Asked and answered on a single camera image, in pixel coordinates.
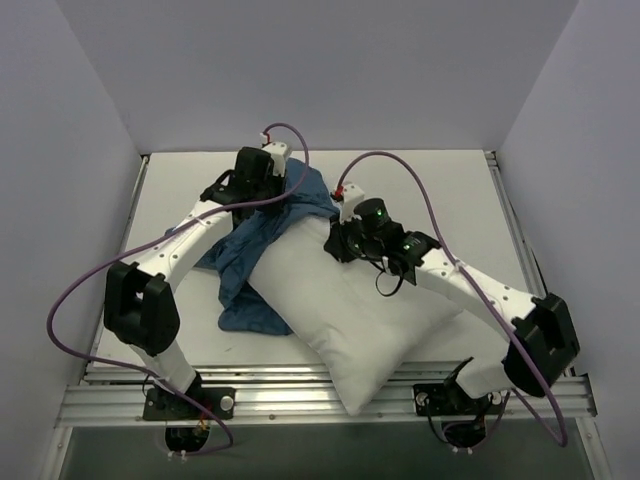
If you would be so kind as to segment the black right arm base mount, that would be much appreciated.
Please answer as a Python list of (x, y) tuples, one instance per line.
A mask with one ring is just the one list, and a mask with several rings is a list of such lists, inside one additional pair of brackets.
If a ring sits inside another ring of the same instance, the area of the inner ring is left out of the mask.
[(479, 416), (494, 415), (500, 410), (489, 395), (472, 399), (456, 384), (414, 384), (412, 387), (415, 411), (418, 416)]

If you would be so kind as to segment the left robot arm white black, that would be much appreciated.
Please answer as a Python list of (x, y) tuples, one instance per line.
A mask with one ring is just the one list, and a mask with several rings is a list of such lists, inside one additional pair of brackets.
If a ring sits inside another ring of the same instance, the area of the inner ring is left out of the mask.
[(166, 408), (179, 419), (194, 417), (202, 405), (196, 370), (187, 362), (177, 336), (180, 317), (174, 291), (204, 254), (254, 210), (212, 209), (253, 203), (285, 192), (286, 162), (292, 149), (282, 142), (243, 147), (235, 165), (199, 196), (172, 236), (130, 264), (113, 264), (106, 277), (103, 323), (152, 372), (168, 383)]

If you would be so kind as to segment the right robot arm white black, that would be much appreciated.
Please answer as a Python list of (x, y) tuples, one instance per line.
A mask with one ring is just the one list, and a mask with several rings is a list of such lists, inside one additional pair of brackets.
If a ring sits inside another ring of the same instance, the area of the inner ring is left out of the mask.
[(444, 296), (506, 336), (500, 360), (469, 357), (445, 382), (444, 400), (464, 413), (490, 393), (518, 389), (542, 398), (577, 357), (580, 346), (567, 303), (503, 284), (459, 259), (420, 231), (393, 221), (380, 198), (334, 195), (339, 212), (330, 220), (324, 249), (341, 263), (363, 260), (380, 272)]

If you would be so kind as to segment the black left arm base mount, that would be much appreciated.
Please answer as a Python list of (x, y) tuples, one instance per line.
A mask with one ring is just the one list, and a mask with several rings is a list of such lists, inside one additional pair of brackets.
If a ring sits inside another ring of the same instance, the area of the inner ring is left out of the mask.
[[(195, 402), (217, 418), (230, 420), (234, 416), (235, 396), (236, 390), (231, 387), (204, 387)], [(153, 387), (146, 392), (142, 412), (144, 421), (187, 421), (205, 417), (195, 405), (163, 388)]]

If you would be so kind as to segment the white pillow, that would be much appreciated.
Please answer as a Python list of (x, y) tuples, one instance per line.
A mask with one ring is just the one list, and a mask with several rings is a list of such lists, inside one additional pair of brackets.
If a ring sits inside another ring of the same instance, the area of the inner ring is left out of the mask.
[(325, 252), (328, 236), (324, 218), (296, 222), (260, 256), (248, 283), (318, 354), (346, 412), (357, 416), (410, 351), (461, 310), (411, 285), (381, 296), (368, 263)]

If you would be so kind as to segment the blue cartoon print pillowcase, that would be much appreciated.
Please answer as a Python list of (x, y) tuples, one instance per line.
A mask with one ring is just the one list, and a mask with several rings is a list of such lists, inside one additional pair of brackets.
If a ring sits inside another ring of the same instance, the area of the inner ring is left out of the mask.
[(337, 213), (321, 172), (295, 158), (287, 161), (286, 188), (301, 186), (274, 216), (256, 212), (218, 241), (196, 263), (218, 274), (218, 300), (223, 307), (217, 320), (226, 332), (288, 336), (291, 328), (250, 286), (249, 277), (260, 257), (297, 222), (310, 217), (329, 219)]

